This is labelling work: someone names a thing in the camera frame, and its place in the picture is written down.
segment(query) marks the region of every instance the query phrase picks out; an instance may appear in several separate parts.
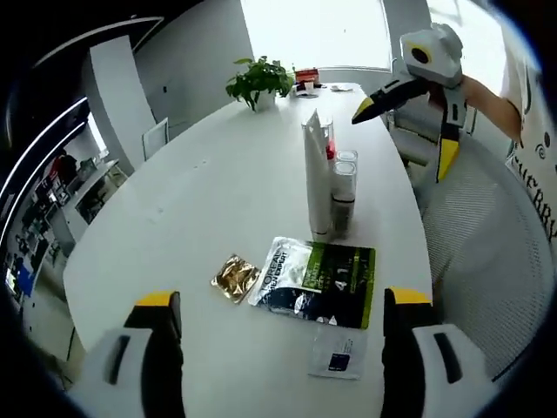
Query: white card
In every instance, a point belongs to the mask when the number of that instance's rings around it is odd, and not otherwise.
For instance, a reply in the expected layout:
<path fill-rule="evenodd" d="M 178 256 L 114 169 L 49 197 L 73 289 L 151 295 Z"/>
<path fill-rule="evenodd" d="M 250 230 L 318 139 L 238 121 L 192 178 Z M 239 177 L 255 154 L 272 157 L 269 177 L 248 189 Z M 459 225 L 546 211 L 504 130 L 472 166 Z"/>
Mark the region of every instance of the white card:
<path fill-rule="evenodd" d="M 319 325 L 308 374 L 359 380 L 364 373 L 366 350 L 365 330 Z"/>

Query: white column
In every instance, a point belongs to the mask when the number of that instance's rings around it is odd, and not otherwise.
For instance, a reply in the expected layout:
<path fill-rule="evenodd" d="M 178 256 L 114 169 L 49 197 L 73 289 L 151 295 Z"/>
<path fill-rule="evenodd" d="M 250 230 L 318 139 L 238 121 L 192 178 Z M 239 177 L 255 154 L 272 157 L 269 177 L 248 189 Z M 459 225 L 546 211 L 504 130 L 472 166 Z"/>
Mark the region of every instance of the white column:
<path fill-rule="evenodd" d="M 408 32 L 429 29 L 432 24 L 427 0 L 383 0 L 383 9 L 393 58 L 400 58 L 400 37 Z"/>
<path fill-rule="evenodd" d="M 98 130 L 127 175 L 144 163 L 141 136 L 155 118 L 139 81 L 128 36 L 93 46 L 83 68 L 84 92 Z"/>

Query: mesh chair back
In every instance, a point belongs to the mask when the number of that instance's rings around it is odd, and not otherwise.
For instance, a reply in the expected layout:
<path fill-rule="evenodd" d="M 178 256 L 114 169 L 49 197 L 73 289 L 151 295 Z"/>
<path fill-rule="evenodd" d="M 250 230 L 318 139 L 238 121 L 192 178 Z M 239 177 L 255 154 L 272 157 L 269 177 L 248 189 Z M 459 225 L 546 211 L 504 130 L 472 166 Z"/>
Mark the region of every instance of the mesh chair back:
<path fill-rule="evenodd" d="M 445 322 L 484 352 L 497 381 L 520 360 L 548 309 L 554 265 L 547 236 L 514 174 L 464 136 L 446 178 L 434 167 L 417 192 L 433 284 Z"/>

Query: white table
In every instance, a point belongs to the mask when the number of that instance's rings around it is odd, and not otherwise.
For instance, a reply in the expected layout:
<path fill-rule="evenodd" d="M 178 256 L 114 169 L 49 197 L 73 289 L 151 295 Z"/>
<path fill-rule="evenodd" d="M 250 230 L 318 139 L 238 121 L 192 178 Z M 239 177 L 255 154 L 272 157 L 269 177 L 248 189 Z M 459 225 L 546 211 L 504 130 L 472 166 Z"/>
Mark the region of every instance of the white table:
<path fill-rule="evenodd" d="M 64 284 L 90 349 L 155 290 L 182 297 L 186 414 L 198 417 L 372 417 L 383 399 L 383 292 L 431 294 L 426 239 L 405 169 L 379 119 L 351 125 L 364 93 L 278 99 L 255 114 L 233 103 L 175 138 L 128 179 L 71 255 Z M 359 153 L 352 235 L 377 249 L 365 376 L 307 375 L 318 326 L 233 305 L 209 285 L 237 253 L 263 266 L 275 236 L 310 239 L 300 122 L 317 107 L 334 117 L 339 149 Z"/>

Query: green package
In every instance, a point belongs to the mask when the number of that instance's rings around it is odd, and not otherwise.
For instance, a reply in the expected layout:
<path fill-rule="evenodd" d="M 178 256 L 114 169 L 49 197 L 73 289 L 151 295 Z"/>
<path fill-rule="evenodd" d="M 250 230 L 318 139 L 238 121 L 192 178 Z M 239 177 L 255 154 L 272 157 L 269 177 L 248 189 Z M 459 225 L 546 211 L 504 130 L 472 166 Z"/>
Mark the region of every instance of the green package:
<path fill-rule="evenodd" d="M 304 320 L 366 329 L 375 250 L 277 237 L 249 302 Z"/>

